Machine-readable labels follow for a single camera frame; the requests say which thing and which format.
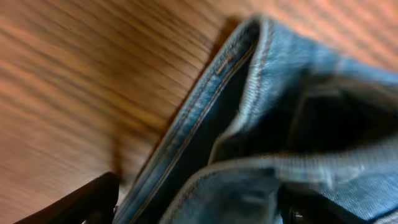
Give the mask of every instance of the denim fabric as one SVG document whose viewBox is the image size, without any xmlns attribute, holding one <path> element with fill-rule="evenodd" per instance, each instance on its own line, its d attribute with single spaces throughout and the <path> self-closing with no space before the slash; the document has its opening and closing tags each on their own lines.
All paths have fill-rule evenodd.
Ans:
<svg viewBox="0 0 398 224">
<path fill-rule="evenodd" d="M 285 182 L 374 220 L 398 207 L 397 90 L 397 74 L 254 16 L 206 69 L 114 222 L 277 223 Z"/>
</svg>

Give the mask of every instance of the blue denim garment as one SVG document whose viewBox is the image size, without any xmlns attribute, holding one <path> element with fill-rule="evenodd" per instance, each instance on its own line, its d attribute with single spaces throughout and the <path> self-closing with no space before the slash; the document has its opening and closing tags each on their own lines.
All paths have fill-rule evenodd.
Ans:
<svg viewBox="0 0 398 224">
<path fill-rule="evenodd" d="M 243 22 L 206 69 L 115 223 L 277 223 L 281 184 L 364 220 L 398 207 L 398 75 L 277 22 Z"/>
</svg>

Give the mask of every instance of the wooden surface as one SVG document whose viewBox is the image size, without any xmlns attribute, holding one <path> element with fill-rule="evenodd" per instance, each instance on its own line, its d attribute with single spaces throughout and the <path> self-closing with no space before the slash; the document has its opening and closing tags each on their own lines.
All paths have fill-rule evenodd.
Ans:
<svg viewBox="0 0 398 224">
<path fill-rule="evenodd" d="M 205 65 L 258 11 L 398 70 L 394 0 L 0 0 L 0 223 L 107 170 L 129 187 Z"/>
</svg>

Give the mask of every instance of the wooden table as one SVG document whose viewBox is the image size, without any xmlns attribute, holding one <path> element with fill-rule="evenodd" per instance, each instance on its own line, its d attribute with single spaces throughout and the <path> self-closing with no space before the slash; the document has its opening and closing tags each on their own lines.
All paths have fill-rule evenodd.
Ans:
<svg viewBox="0 0 398 224">
<path fill-rule="evenodd" d="M 0 0 L 0 222 L 107 170 L 123 198 L 231 31 L 262 11 L 398 70 L 395 0 Z"/>
</svg>

